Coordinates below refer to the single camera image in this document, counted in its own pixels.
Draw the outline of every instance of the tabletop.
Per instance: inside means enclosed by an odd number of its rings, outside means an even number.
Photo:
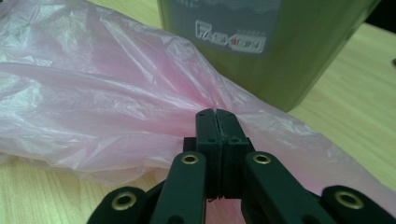
[[[93,2],[161,27],[156,0]],[[290,114],[396,190],[394,58],[396,35],[363,24]],[[0,165],[0,171],[0,223],[84,223],[103,197],[119,187],[104,187],[19,160]],[[146,174],[126,185],[147,190],[155,184],[155,176]]]

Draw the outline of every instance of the wooden table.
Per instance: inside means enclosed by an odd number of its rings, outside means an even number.
[[[96,0],[160,27],[156,0]],[[290,114],[323,133],[396,190],[396,35],[363,24]],[[84,223],[114,188],[21,161],[0,166],[0,223]],[[128,185],[150,189],[144,175]]]

